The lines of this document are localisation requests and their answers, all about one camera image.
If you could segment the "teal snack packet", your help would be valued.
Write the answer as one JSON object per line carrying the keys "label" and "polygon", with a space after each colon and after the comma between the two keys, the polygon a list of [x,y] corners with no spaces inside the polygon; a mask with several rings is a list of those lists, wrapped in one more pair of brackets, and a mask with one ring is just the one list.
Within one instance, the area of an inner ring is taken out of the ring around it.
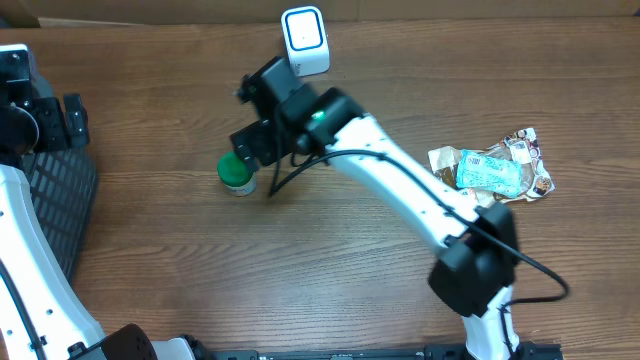
{"label": "teal snack packet", "polygon": [[456,186],[478,188],[513,198],[520,193],[522,175],[522,166],[517,162],[462,150]]}

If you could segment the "beige Pantree snack bag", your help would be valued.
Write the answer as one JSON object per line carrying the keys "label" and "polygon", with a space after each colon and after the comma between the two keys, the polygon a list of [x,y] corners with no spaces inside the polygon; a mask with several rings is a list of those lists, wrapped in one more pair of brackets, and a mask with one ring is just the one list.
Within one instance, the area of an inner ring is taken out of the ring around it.
{"label": "beige Pantree snack bag", "polygon": [[544,167],[538,136],[533,128],[524,128],[509,134],[484,150],[470,150],[494,158],[511,160],[522,166],[520,193],[513,198],[478,188],[457,187],[456,173],[462,150],[469,149],[456,149],[452,146],[433,149],[428,152],[429,164],[439,180],[480,206],[488,207],[495,202],[507,203],[518,200],[531,202],[555,189],[551,176]]}

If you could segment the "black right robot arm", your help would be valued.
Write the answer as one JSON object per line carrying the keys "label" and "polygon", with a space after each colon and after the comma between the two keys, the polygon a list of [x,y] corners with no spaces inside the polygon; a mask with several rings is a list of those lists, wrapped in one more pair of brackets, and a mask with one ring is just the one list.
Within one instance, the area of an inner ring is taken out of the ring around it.
{"label": "black right robot arm", "polygon": [[287,154],[307,161],[276,193],[310,167],[324,163],[361,183],[389,205],[437,258],[428,282],[461,316],[465,350],[473,359],[514,359],[520,350],[509,310],[518,264],[511,211],[474,204],[430,174],[384,132],[373,115],[337,88],[318,95],[302,85],[237,93],[257,121],[232,135],[240,159],[252,168],[277,165]]}

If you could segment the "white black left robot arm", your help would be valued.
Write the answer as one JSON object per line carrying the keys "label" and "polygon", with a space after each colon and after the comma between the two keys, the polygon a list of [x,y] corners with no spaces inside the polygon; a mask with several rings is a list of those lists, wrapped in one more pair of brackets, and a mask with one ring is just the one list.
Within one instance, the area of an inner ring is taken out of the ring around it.
{"label": "white black left robot arm", "polygon": [[194,356],[183,337],[152,341],[135,324],[107,335],[81,304],[45,238],[20,167],[23,155],[75,144],[86,133],[77,96],[59,118],[53,98],[1,103],[1,328],[13,359],[173,359]]}

